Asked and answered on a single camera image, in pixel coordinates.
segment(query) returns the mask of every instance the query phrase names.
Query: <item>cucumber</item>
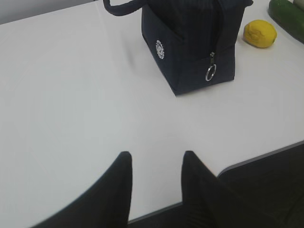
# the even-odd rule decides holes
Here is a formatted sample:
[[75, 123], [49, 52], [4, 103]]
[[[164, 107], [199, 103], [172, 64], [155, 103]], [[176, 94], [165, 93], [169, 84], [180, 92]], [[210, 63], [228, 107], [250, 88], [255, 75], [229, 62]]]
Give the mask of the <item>cucumber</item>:
[[304, 0], [294, 0], [294, 4], [301, 10], [304, 10]]
[[304, 43], [304, 12], [288, 0], [271, 0], [269, 15], [290, 35]]

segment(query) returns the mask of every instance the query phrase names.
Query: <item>black fabric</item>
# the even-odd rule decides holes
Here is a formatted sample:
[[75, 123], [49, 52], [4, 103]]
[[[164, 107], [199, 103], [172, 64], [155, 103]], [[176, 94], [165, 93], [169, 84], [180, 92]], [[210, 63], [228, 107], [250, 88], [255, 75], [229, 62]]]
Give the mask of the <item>black fabric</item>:
[[219, 179], [282, 226], [304, 227], [304, 145], [231, 169]]
[[252, 3], [133, 0], [111, 7], [109, 0], [104, 0], [105, 8], [118, 16], [143, 7], [143, 38], [175, 95], [234, 79], [234, 45], [245, 7]]
[[132, 158], [122, 152], [82, 196], [33, 228], [126, 228], [131, 193]]
[[186, 228], [280, 227], [273, 217], [226, 187], [194, 152], [185, 153], [181, 185]]

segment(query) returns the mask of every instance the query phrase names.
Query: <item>lemon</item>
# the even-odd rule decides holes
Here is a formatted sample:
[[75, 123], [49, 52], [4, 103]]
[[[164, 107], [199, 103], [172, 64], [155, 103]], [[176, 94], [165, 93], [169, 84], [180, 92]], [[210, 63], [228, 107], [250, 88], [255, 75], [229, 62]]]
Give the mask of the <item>lemon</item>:
[[264, 20], [254, 20], [244, 28], [244, 40], [258, 48], [267, 48], [276, 40], [275, 27]]

